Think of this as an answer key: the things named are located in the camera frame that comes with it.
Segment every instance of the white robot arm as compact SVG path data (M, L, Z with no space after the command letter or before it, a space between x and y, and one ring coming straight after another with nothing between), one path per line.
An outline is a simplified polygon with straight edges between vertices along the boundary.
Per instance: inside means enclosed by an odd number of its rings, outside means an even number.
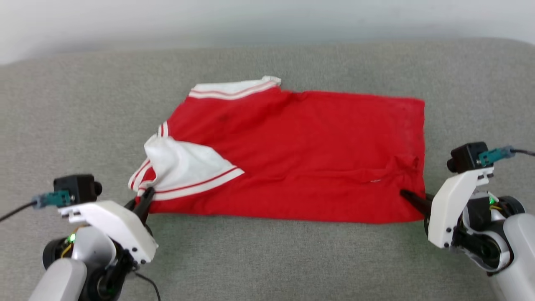
M490 277L501 301L535 300L535 216L512 197L477 187L494 176L493 162L514 156L511 147L488 151L483 142L452 151L448 167L459 174L426 200L402 191L425 216L427 239L441 249L462 251Z
M154 258L158 244L145 225L154 190L148 189L138 204L132 200L125 207L113 201L95 202L94 194L83 200L88 195L85 191L93 190L91 185L86 185L91 180L87 183L80 180L87 176L67 176L54 182L55 190L68 191L74 195L74 201L86 201L58 209L69 222L83 225L70 236L52 240L45 247L43 265L47 271L29 301L117 300L126 275L135 273ZM62 186L61 179L78 183ZM55 201L42 202L35 206L40 208Z

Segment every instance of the red jersey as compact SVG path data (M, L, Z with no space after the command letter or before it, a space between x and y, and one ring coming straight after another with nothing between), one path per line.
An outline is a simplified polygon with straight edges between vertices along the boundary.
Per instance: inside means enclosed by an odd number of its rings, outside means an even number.
M129 187L151 213L391 223L421 214L424 102L281 90L280 79L199 84L145 143Z

